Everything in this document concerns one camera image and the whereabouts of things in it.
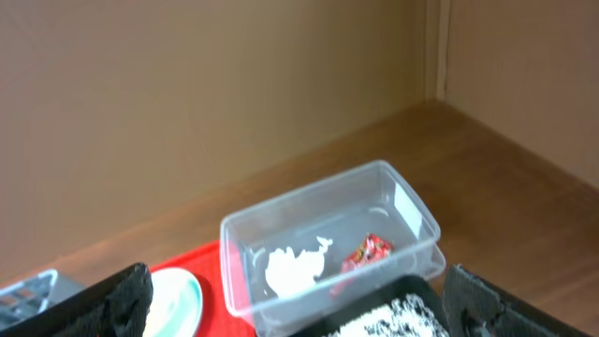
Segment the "green bowl with rice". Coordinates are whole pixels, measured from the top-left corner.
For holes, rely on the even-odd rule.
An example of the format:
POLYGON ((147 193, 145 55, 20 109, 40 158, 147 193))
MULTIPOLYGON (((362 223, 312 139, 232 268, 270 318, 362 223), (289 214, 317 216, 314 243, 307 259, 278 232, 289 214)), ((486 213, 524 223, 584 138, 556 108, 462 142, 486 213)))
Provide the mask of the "green bowl with rice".
POLYGON ((153 296, 143 337, 194 337, 203 315, 196 276, 182 268, 152 272, 153 296))

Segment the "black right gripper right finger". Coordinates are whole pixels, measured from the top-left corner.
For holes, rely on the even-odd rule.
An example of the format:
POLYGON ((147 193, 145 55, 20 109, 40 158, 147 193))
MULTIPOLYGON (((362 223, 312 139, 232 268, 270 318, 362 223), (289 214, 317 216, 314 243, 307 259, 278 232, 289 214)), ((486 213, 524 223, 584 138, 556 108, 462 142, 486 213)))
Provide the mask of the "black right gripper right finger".
POLYGON ((451 336, 589 337, 462 265, 449 268, 442 302, 451 336))

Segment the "red snack wrapper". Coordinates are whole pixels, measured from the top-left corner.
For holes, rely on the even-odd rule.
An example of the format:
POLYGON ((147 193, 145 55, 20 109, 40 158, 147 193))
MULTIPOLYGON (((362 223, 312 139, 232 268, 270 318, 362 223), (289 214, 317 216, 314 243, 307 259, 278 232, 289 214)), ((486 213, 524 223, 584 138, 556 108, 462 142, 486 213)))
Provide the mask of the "red snack wrapper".
POLYGON ((360 270, 380 260, 386 259, 394 251, 394 244, 376 234, 368 233, 361 244, 335 264, 340 274, 360 270))

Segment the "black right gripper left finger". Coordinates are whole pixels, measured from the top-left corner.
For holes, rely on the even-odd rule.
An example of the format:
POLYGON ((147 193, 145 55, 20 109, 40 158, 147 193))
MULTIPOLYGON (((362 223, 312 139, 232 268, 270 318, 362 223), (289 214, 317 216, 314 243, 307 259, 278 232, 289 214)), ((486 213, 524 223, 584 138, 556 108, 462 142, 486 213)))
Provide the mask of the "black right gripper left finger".
POLYGON ((152 300, 151 271, 137 262, 2 330, 1 336, 142 337, 152 300))

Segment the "white tissue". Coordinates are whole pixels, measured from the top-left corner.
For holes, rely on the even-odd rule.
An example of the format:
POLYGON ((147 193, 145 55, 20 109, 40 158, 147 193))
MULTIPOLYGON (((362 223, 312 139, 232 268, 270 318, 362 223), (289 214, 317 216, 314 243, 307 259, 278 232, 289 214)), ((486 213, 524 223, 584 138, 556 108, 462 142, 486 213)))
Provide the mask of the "white tissue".
POLYGON ((278 298, 289 298, 314 286, 316 278, 325 269, 326 253, 333 244, 332 239, 316 237, 319 247, 315 251, 302 250, 295 256, 294 250, 287 246, 277 248, 269 254, 265 269, 265 280, 278 298))

